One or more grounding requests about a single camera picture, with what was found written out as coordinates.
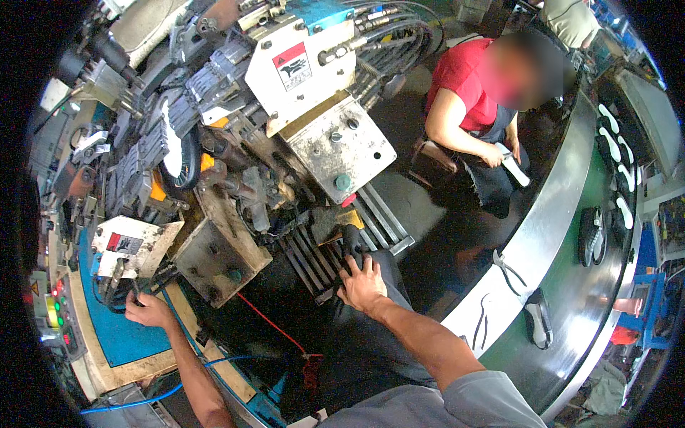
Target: red warning sticker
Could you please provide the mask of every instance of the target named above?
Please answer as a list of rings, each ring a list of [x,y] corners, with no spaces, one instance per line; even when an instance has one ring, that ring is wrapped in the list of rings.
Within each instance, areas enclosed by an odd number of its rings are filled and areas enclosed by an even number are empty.
[[[107,251],[124,254],[137,254],[141,245],[142,239],[140,238],[132,238],[130,236],[112,233],[112,236],[110,236],[110,241],[107,243]]]
[[[312,76],[312,69],[307,59],[304,42],[299,43],[287,51],[273,58],[273,65],[281,76],[286,92],[292,90]]]

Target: gray shirt sleeve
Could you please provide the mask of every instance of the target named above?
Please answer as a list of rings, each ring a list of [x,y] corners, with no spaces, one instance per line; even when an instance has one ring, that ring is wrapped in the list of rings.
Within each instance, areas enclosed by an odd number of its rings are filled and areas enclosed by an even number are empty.
[[[503,372],[461,376],[445,393],[445,409],[470,427],[541,427],[545,424]]]

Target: right hand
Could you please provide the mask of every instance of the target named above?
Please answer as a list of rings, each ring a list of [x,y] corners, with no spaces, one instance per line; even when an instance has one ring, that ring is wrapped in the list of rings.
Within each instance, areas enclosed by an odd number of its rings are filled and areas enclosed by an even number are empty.
[[[494,144],[489,143],[484,147],[484,153],[480,157],[491,168],[498,167],[504,160],[502,152]]]
[[[381,276],[381,265],[370,255],[364,255],[364,270],[360,270],[351,255],[345,256],[352,276],[345,269],[338,273],[344,287],[338,289],[338,297],[357,311],[369,314],[374,305],[388,297],[388,288]]]
[[[126,296],[126,318],[150,327],[161,327],[165,330],[177,322],[169,306],[161,299],[150,294],[140,293],[138,301],[144,307],[136,305],[133,291]]]

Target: red cloth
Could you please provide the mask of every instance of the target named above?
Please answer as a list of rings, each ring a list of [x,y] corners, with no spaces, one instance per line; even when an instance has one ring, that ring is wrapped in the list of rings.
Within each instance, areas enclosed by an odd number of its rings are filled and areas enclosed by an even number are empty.
[[[433,72],[433,84],[428,91],[426,112],[430,111],[440,88],[454,91],[466,105],[461,128],[467,131],[488,131],[497,116],[497,103],[486,95],[478,74],[485,49],[494,39],[482,38],[450,48],[438,61]]]
[[[617,325],[614,333],[611,335],[611,343],[613,344],[634,344],[638,341],[640,334],[637,331],[627,329]]]

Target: control panel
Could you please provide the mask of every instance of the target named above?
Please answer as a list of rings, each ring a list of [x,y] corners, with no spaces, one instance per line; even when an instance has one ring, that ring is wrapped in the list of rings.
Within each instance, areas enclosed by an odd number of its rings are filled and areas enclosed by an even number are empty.
[[[48,300],[48,304],[52,304],[56,314],[57,327],[64,341],[67,355],[70,361],[76,360],[86,352],[86,346],[73,307],[68,275],[57,280],[51,296],[52,299]]]

